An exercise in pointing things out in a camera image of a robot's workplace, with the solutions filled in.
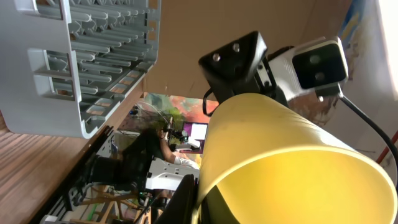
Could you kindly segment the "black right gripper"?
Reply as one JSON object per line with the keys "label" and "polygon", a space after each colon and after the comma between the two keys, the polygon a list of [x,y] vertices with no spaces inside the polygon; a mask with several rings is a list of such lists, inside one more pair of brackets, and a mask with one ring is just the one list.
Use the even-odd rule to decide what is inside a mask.
{"label": "black right gripper", "polygon": [[204,98],[214,94],[218,103],[243,93],[266,95],[287,106],[266,59],[267,46],[258,31],[252,31],[199,59],[209,83]]}

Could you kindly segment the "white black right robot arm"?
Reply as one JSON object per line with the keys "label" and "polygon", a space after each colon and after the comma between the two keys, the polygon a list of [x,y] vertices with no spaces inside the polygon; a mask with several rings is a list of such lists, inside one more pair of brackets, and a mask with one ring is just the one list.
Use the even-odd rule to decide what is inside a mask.
{"label": "white black right robot arm", "polygon": [[[269,62],[288,50],[290,47],[286,46],[267,55],[261,34],[253,31],[202,56],[198,63],[210,85],[203,96],[203,114],[212,116],[206,104],[209,95],[222,103],[238,94],[259,93],[286,105],[286,97],[276,84]],[[86,183],[143,191],[151,176],[150,165],[161,157],[155,129],[146,129],[127,148],[122,159],[96,156],[88,166]]]}

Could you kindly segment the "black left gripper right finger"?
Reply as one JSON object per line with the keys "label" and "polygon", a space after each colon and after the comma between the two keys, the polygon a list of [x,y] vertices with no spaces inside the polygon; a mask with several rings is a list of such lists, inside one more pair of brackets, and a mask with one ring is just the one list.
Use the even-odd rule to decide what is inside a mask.
{"label": "black left gripper right finger", "polygon": [[201,202],[200,223],[239,224],[217,186],[214,186]]}

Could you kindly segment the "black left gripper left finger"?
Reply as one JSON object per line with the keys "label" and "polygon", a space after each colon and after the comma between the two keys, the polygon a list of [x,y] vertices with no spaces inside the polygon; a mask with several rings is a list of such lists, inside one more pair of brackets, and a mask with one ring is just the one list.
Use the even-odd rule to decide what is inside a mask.
{"label": "black left gripper left finger", "polygon": [[185,175],[154,224],[191,224],[197,191],[198,184],[194,175]]}

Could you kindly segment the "yellow plastic cup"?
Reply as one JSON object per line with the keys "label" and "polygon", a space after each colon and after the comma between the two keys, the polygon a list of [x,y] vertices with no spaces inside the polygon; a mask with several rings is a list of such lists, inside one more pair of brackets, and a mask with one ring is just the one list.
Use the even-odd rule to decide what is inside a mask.
{"label": "yellow plastic cup", "polygon": [[255,93],[213,113],[197,204],[218,190],[240,223],[393,223],[397,190],[375,161]]}

